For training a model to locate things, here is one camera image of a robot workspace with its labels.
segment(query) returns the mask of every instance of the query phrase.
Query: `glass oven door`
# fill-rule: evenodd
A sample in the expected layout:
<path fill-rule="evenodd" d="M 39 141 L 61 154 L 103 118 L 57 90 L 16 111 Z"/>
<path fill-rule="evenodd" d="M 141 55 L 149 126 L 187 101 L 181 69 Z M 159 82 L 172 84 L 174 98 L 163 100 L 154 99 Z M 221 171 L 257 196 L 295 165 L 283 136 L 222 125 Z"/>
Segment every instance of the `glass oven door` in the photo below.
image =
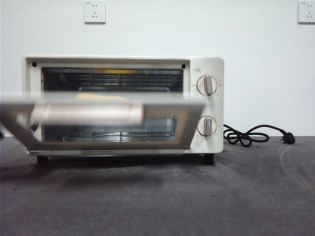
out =
<path fill-rule="evenodd" d="M 204 101 L 173 93 L 3 96 L 0 122 L 32 154 L 189 149 Z"/>

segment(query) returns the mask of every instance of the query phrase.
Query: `power socket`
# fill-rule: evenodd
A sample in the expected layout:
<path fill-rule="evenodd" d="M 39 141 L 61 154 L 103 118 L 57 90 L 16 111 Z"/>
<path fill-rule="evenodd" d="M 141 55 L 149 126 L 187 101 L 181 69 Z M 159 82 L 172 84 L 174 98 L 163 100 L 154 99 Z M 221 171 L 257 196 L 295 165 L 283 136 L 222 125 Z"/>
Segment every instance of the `power socket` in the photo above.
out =
<path fill-rule="evenodd" d="M 84 2 L 84 22 L 88 24 L 105 24 L 106 3 L 104 1 Z"/>
<path fill-rule="evenodd" d="M 299 2 L 298 23 L 299 24 L 315 24 L 315 1 Z"/>

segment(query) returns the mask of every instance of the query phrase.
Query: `oven door handle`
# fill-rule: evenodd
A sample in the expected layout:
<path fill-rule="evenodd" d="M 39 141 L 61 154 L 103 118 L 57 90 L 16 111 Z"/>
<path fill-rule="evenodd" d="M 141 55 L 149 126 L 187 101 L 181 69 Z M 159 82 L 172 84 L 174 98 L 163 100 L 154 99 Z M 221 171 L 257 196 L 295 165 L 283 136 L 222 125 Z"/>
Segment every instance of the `oven door handle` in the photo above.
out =
<path fill-rule="evenodd" d="M 30 125 L 137 125 L 144 121 L 139 103 L 36 103 Z"/>

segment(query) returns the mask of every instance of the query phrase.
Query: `white toaster oven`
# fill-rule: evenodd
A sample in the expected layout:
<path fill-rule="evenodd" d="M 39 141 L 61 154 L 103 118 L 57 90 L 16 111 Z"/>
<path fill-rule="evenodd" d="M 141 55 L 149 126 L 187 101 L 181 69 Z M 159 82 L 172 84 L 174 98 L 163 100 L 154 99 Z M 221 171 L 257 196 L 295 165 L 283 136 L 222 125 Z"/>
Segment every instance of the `white toaster oven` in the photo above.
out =
<path fill-rule="evenodd" d="M 48 156 L 213 154 L 223 150 L 223 60 L 29 55 L 23 96 L 1 123 Z"/>

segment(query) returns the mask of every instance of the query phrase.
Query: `oven window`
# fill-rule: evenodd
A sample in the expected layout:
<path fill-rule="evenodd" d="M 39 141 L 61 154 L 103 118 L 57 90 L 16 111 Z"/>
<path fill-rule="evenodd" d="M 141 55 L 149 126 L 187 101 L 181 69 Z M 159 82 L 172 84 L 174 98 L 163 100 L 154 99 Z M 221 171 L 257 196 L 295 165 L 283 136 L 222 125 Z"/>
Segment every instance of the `oven window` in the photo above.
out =
<path fill-rule="evenodd" d="M 135 142 L 171 141 L 175 138 L 177 118 L 145 118 L 143 125 L 45 125 L 45 141 L 51 142 Z"/>
<path fill-rule="evenodd" d="M 42 68 L 44 91 L 183 91 L 182 69 Z"/>

